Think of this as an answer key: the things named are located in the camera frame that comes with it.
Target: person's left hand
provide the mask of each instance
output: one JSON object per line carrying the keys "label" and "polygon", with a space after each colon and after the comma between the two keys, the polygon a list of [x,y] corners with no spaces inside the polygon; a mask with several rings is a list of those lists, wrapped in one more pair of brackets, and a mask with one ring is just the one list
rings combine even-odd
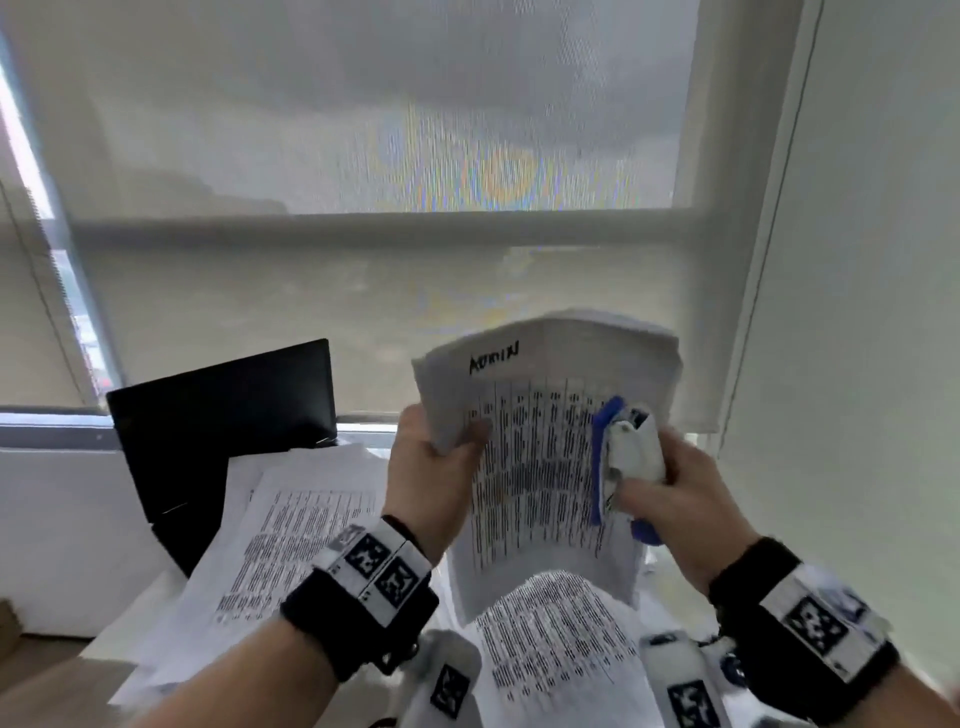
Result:
{"label": "person's left hand", "polygon": [[383,513],[413,531],[434,566],[467,519],[473,474],[489,434],[487,423],[472,423],[462,444],[440,456],[430,444],[423,405],[411,404],[400,413]]}

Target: window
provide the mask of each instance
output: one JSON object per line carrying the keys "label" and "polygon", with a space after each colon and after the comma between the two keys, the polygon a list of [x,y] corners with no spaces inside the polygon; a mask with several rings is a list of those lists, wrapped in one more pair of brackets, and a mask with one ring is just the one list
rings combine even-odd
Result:
{"label": "window", "polygon": [[800,0],[14,5],[98,393],[326,336],[338,409],[394,412],[411,357],[585,305],[675,329],[715,429]]}

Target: wall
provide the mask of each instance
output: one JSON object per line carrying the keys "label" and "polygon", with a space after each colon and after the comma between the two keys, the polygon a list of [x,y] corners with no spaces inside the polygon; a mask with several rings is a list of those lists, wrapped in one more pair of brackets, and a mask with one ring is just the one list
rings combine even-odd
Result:
{"label": "wall", "polygon": [[960,4],[827,0],[721,462],[960,667]]}
{"label": "wall", "polygon": [[94,637],[175,568],[122,454],[0,449],[0,596],[26,631]]}

